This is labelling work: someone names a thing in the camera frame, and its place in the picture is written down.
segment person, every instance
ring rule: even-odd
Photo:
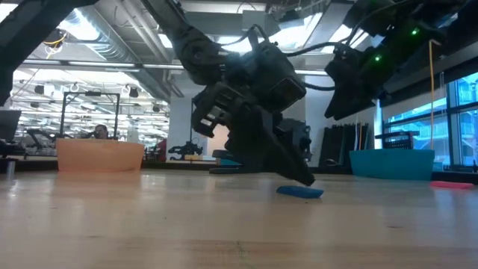
[[[108,128],[106,126],[98,124],[95,127],[95,132],[97,133],[96,139],[108,139]]]

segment blue bin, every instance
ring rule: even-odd
[[[353,174],[378,179],[431,180],[435,151],[371,149],[350,152]]]

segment table surface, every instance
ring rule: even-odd
[[[316,175],[0,176],[0,268],[478,268],[478,192]]]

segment blue sponge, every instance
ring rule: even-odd
[[[323,191],[300,186],[281,186],[277,188],[276,193],[304,199],[319,199],[320,196],[322,196]]]

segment blue object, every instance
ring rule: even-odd
[[[356,176],[378,179],[431,180],[435,151],[428,149],[371,149],[350,152]]]
[[[276,193],[304,199],[319,199],[323,191],[300,186],[281,186],[277,188]]]

